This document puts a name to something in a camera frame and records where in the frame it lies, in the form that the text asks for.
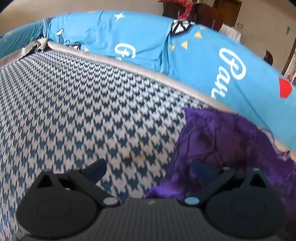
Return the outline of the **houndstooth sofa seat cover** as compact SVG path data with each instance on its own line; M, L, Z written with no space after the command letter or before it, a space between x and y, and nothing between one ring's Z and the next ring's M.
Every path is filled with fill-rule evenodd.
M16 235L18 204L46 168L102 158L99 187L120 200L144 197L167 173L187 108L210 123L238 119L271 146L274 164L267 148L257 157L291 215L282 236L295 240L295 153L268 131L158 74L44 46L1 68L1 240Z

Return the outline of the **blue printed sofa back cover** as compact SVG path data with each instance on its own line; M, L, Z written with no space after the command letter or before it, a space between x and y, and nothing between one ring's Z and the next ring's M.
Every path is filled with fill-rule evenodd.
M5 33L1 57L40 38L174 78L295 150L295 87L243 45L210 28L150 14L71 13Z

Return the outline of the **dark wooden chair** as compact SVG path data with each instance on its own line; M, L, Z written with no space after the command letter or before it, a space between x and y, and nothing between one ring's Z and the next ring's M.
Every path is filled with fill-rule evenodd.
M217 32L223 25L222 13L207 4L199 3L199 1L196 1L188 20L211 28Z
M263 60L266 63L268 63L270 66L273 65L273 56L268 50L266 50L266 53L265 53L265 56L264 56Z

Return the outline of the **red patterned cloth on chair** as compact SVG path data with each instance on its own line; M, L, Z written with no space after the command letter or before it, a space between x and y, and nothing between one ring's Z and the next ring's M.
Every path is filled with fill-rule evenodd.
M177 20L188 20L196 4L196 1L187 0L164 0L158 2L163 4L163 16Z

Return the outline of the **brown wooden door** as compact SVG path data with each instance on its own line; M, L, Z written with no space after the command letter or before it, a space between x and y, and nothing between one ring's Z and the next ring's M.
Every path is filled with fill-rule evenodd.
M240 12L241 1L238 0L215 0L213 7L223 15L223 23L234 27Z

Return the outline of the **purple floral garment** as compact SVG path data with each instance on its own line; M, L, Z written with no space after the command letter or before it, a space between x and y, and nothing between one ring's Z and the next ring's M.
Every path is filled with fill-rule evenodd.
M194 160L215 169L229 167L243 173L259 168L288 212L279 236L295 240L295 162L290 153L280 151L270 135L243 116L187 108L185 117L166 176L147 192L146 198L182 200L198 192L202 184L192 172Z

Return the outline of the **white clothed dining table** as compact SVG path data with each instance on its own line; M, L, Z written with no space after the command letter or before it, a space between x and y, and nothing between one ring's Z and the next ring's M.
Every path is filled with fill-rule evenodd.
M240 43L241 33L237 31L235 28L230 27L229 25L223 24L219 30L219 33L226 35L230 39Z

